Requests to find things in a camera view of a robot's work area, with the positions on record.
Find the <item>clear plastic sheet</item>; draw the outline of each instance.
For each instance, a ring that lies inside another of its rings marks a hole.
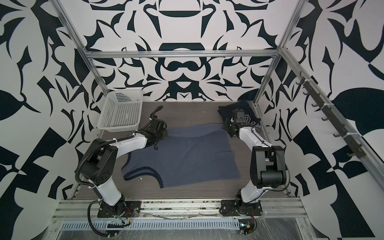
[[[167,221],[167,219],[158,219],[159,221]],[[131,222],[145,222],[146,219],[138,220],[131,218]],[[100,239],[106,240],[106,237],[96,235],[90,229],[70,230],[61,229],[58,240],[85,240]],[[257,219],[257,228],[254,232],[244,235],[235,230],[233,227],[217,229],[156,229],[148,228],[141,230],[133,230],[129,227],[120,231],[117,236],[110,239],[116,240],[176,240],[176,239],[192,239],[192,240],[235,240],[235,239],[252,239],[252,240],[299,240],[302,239],[300,228],[296,218],[264,218]]]

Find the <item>aluminum frame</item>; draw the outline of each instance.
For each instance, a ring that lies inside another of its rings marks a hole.
[[[283,33],[283,37],[281,38],[279,46],[277,47],[278,55],[276,57],[274,57],[274,59],[272,60],[272,63],[268,67],[268,71],[262,80],[262,84],[256,93],[255,99],[253,100],[254,104],[258,104],[258,102],[260,101],[260,98],[263,95],[269,81],[271,80],[271,76],[272,76],[274,70],[276,69],[277,64],[280,61],[279,50],[282,47],[285,47],[285,45],[289,41],[289,39],[293,33],[293,30],[295,29],[297,23],[300,20],[301,12],[303,11],[303,8],[307,2],[308,2],[308,0],[298,0],[296,7],[295,7],[295,10],[293,11],[293,14],[289,20],[288,25],[287,25],[287,28],[285,29],[285,31]]]
[[[225,199],[126,199],[127,201],[141,201],[140,215],[134,217],[134,220],[154,220],[154,219],[244,219],[248,216],[224,217],[218,213],[221,206],[221,200]],[[53,218],[42,239],[54,240],[60,233],[60,229],[66,222],[87,223],[87,209],[93,199],[84,200],[62,200],[57,207]],[[308,216],[304,206],[298,197],[276,197],[260,198],[263,208],[262,218],[295,218],[298,223],[300,233],[305,236],[305,240],[314,240],[311,238],[313,230],[311,229]],[[105,222],[115,221],[115,218],[98,218],[97,213],[99,205],[94,204],[90,215],[93,222],[103,220]]]
[[[85,51],[88,58],[178,58],[276,56],[277,50],[189,50],[189,51]]]
[[[253,106],[253,109],[255,110],[256,117],[260,118],[262,120],[262,131],[263,131],[265,140],[267,142],[271,142],[271,138],[269,137],[269,133],[267,132],[267,129],[266,129],[265,125],[263,124],[263,115],[262,115],[262,111],[260,110],[259,105],[252,104],[252,106]]]
[[[141,214],[135,219],[159,219],[170,218],[177,219],[181,217],[188,218],[223,218],[218,213],[221,206],[221,200],[234,200],[234,198],[225,199],[126,199],[126,201],[141,201]],[[84,200],[62,200],[52,220],[86,220],[87,209],[93,199]],[[260,198],[261,206],[265,218],[277,217],[304,217],[307,218],[304,206],[298,197],[267,197]],[[94,204],[91,207],[90,215],[92,219],[97,218],[99,205]]]
[[[103,78],[100,76],[99,72],[96,69],[96,66],[93,64],[92,60],[90,60],[84,51],[84,45],[81,42],[79,38],[79,34],[76,32],[71,20],[69,19],[67,13],[64,10],[63,5],[61,4],[60,0],[49,0],[49,2],[52,4],[53,9],[57,13],[58,18],[60,19],[61,23],[63,24],[64,28],[67,30],[69,36],[71,37],[73,43],[75,44],[77,50],[79,51],[82,59],[84,60],[85,64],[87,65],[88,69],[93,74],[97,84],[100,86],[101,91],[103,92],[104,96],[106,96],[109,93],[109,89],[107,88],[107,85],[105,84]]]
[[[308,82],[310,87],[314,89],[316,93],[319,94],[319,97],[324,103],[329,104],[333,112],[337,115],[337,118],[340,120],[342,124],[344,124],[344,128],[350,134],[350,136],[358,144],[361,144],[361,149],[363,152],[365,152],[366,155],[360,158],[360,161],[364,165],[364,167],[367,169],[367,171],[371,174],[373,179],[380,186],[380,188],[384,191],[384,162],[382,161],[382,159],[376,154],[376,152],[370,147],[370,145],[363,139],[363,137],[359,134],[359,132],[349,123],[349,121],[341,114],[341,112],[327,97],[327,95],[321,90],[321,88],[313,81],[313,79],[305,71],[305,69],[296,61],[296,59],[289,52],[289,50],[286,48],[281,48],[279,50],[279,54],[281,54],[283,59],[287,62],[288,66],[292,69],[292,71],[295,73],[295,75],[299,79],[304,77],[304,79],[309,80]]]
[[[269,81],[271,80],[272,74],[275,71],[277,64],[280,61],[280,58],[281,58],[281,56],[277,55],[276,57],[273,58],[271,64],[269,65],[268,70],[267,70],[264,78],[262,79],[262,84],[261,84],[259,90],[257,90],[255,99],[253,100],[254,104],[257,104],[260,101],[260,98],[263,96],[264,91],[265,91],[266,87],[268,86]]]

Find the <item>folded cloth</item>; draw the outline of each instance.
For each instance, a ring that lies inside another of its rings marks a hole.
[[[121,169],[125,180],[150,175],[163,188],[240,177],[222,124],[177,127],[167,133],[158,150],[147,147],[129,154]]]
[[[248,124],[256,128],[262,127],[262,120],[255,116],[247,101],[240,101],[227,106],[219,106],[217,111],[220,113],[224,122],[227,118],[232,118],[232,111],[237,108],[244,110],[245,118]]]

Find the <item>black mounting bracket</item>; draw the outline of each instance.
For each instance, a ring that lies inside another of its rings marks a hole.
[[[235,200],[221,200],[220,213],[225,216],[240,216],[241,214],[254,216],[262,215],[262,206],[260,201],[254,204],[244,203],[241,198],[241,189],[237,192]]]
[[[125,205],[128,208],[128,210],[124,211],[124,217],[131,217],[135,212],[140,212],[141,202],[140,201],[125,201]],[[107,218],[107,217],[113,217],[116,212],[111,210],[111,207],[109,207],[104,202],[101,203],[99,212],[97,214],[98,218]]]

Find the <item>hook rack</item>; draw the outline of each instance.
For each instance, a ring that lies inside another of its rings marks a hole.
[[[361,149],[361,144],[358,144],[357,138],[353,136],[359,133],[353,132],[353,129],[349,129],[346,126],[344,117],[337,110],[335,105],[328,99],[328,97],[321,91],[315,81],[312,79],[305,79],[301,80],[300,83],[302,83],[304,88],[308,91],[307,93],[304,93],[304,95],[310,95],[315,101],[316,104],[312,104],[312,106],[320,106],[320,110],[326,116],[325,118],[321,119],[323,121],[330,121],[334,128],[337,130],[338,134],[333,134],[333,136],[343,137],[345,142],[353,151],[353,154],[350,154],[349,156],[356,156],[358,158],[366,156],[366,153]]]

